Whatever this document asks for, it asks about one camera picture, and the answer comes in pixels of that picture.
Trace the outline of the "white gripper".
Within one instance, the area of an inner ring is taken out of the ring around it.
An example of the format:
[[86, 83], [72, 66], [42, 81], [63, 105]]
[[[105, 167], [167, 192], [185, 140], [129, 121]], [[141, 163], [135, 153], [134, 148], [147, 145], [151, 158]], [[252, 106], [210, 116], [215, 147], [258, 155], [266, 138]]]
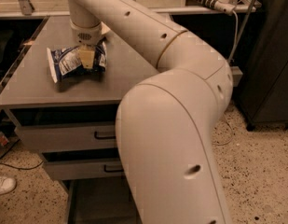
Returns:
[[83, 28], [70, 21], [73, 38], [77, 43], [83, 44], [78, 51], [79, 58], [86, 69], [91, 69], [94, 62], [95, 51], [91, 46], [96, 45], [102, 39], [102, 25]]

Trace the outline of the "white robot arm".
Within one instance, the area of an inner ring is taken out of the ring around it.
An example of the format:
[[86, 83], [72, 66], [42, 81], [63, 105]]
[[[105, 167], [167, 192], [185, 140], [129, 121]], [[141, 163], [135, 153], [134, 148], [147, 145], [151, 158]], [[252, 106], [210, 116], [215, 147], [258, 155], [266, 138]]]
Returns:
[[132, 0], [69, 0], [158, 70], [122, 99], [117, 147], [143, 224], [232, 224], [212, 130], [233, 90], [229, 64], [186, 28]]

